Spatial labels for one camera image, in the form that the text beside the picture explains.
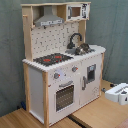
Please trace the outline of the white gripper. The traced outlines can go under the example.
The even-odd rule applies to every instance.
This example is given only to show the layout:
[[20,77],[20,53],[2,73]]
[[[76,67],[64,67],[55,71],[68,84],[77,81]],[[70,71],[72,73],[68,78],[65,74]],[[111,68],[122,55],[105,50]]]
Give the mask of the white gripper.
[[105,92],[105,98],[118,102],[120,105],[128,104],[128,84],[121,83]]

